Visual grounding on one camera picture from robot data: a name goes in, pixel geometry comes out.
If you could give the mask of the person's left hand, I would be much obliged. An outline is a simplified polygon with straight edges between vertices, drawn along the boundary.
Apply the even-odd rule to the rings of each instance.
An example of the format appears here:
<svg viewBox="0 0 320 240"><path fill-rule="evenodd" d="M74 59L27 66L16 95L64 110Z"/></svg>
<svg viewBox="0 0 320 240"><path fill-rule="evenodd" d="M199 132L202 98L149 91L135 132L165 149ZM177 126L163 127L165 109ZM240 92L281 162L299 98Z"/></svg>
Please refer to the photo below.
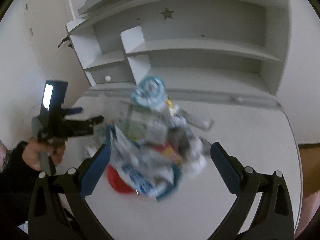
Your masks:
<svg viewBox="0 0 320 240"><path fill-rule="evenodd" d="M23 150L22 159L33 170L41 171L41 153L50 156L54 165L58 166L63 161L65 150L66 144L64 140L50 144L48 142L38 142L35 139L31 139Z"/></svg>

